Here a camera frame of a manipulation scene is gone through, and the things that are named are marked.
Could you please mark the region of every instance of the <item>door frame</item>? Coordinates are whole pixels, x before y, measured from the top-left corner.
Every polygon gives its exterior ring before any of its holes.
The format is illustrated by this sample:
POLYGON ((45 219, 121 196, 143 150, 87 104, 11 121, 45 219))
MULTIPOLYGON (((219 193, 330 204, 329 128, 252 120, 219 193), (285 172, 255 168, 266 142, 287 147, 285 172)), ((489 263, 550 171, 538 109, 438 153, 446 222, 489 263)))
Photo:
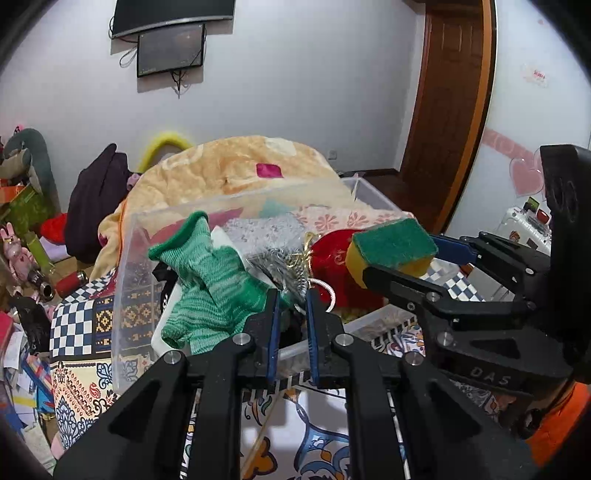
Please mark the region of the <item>door frame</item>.
MULTIPOLYGON (((442 11, 450 8, 450 5, 438 4, 433 7, 436 10, 442 11)), ((474 7, 460 7, 464 9, 473 10, 474 7)), ((404 157, 401 166, 401 175, 404 178, 404 171, 410 168, 408 162, 408 146, 412 145, 413 138, 416 132, 418 116, 423 100, 423 92, 425 87, 425 78, 427 75, 427 60, 429 57, 429 48, 431 41, 431 14, 429 13, 430 6, 427 5, 425 13, 425 36, 423 41, 423 57, 421 59, 421 73, 418 80, 417 100, 415 101, 413 120, 411 121, 410 132, 408 134, 407 147, 404 152, 404 157)), ((466 186, 470 171, 480 146, 480 139, 486 123, 486 115, 488 113, 489 104, 491 101, 492 84, 495 77, 495 61, 496 61, 496 9, 495 0, 482 0, 482 14, 483 14, 483 41, 482 41, 482 65, 480 67, 480 78, 478 81, 478 91, 476 94, 476 103, 468 136, 462 151, 460 163, 457 168, 456 175, 453 179, 450 191, 443 203, 443 207, 439 211, 431 233, 443 232, 452 219, 453 212, 456 209, 457 203, 460 200, 464 187, 466 186)))

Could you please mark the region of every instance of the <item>white string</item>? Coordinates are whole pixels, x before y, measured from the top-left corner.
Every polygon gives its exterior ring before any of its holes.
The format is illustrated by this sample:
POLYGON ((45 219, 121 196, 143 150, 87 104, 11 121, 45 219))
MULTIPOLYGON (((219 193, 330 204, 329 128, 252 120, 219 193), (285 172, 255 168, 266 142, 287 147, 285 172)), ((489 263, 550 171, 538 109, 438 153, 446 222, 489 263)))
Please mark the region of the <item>white string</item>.
POLYGON ((332 312, 332 309, 335 307, 335 303, 336 303, 336 293, 335 293, 333 287, 328 285, 328 283, 326 283, 325 281, 319 280, 318 278, 308 278, 308 281, 310 283, 315 283, 316 285, 319 285, 320 287, 326 289, 326 291, 330 295, 330 305, 326 309, 326 313, 332 312))

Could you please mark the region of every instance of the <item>floor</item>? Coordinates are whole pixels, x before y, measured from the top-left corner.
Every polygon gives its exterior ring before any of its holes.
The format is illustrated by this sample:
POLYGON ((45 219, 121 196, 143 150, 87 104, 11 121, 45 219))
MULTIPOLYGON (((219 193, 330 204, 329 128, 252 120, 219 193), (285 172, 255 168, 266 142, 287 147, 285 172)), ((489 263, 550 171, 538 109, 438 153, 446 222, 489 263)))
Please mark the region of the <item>floor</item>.
POLYGON ((425 229, 429 230, 434 220, 432 206, 419 193, 413 193, 394 169, 369 170, 359 174, 399 208, 412 212, 425 229))

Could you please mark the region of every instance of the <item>sponge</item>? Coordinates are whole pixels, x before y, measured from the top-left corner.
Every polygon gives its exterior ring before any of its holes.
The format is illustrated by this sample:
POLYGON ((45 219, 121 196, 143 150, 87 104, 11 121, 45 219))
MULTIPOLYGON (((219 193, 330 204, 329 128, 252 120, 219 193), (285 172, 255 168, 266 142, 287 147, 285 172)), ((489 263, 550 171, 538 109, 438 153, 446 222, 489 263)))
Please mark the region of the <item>sponge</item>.
POLYGON ((437 245, 414 218, 353 234, 345 265, 355 282, 367 288, 363 271, 371 264, 395 268, 413 277, 427 272, 437 255, 437 245))

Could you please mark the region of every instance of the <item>orange object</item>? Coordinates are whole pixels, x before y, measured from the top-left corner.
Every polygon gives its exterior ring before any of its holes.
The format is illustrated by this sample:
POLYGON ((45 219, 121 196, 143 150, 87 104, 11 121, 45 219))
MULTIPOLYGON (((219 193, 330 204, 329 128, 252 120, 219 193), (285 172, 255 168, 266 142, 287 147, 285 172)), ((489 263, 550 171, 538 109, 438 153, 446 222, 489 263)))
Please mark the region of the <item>orange object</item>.
POLYGON ((117 263, 116 267, 119 266, 121 261, 121 255, 123 254, 123 217, 125 216, 125 207, 127 206, 127 197, 121 202, 121 215, 119 215, 119 223, 117 225, 118 240, 119 240, 119 251, 117 252, 117 263))
POLYGON ((16 197, 24 189, 25 187, 22 185, 16 185, 15 187, 0 187, 0 205, 11 202, 14 197, 16 197))
POLYGON ((544 225, 550 221, 550 215, 548 215, 542 209, 538 209, 538 213, 535 214, 536 218, 544 225))
POLYGON ((587 385, 577 383, 570 396, 544 416, 538 431, 527 440, 538 466, 548 462, 562 445, 587 405, 589 396, 587 385))

